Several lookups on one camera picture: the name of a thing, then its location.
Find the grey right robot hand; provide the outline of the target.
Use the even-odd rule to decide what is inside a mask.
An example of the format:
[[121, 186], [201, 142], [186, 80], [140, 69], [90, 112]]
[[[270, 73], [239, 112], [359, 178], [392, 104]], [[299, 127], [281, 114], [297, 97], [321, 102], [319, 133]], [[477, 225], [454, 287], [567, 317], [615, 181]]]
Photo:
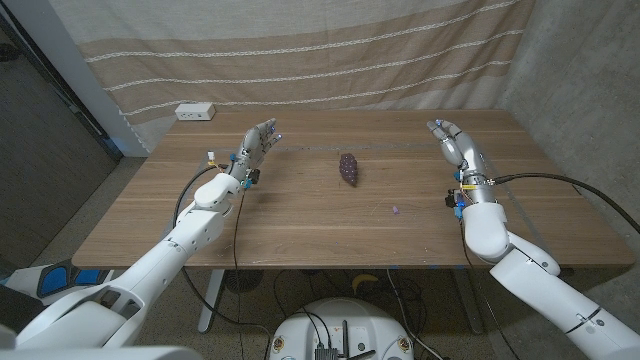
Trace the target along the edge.
[[442, 119], [429, 121], [427, 127], [438, 140], [445, 159], [464, 176], [486, 173], [481, 151], [469, 134], [453, 122]]

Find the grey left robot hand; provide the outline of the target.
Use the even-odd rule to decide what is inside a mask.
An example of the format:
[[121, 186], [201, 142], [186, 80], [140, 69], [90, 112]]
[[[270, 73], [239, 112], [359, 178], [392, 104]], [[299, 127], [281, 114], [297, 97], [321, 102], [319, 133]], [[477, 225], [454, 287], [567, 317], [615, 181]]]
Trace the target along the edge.
[[234, 159], [225, 173], [242, 182], [253, 170], [257, 170], [269, 150], [282, 138], [276, 135], [277, 120], [271, 118], [251, 127], [239, 145]]

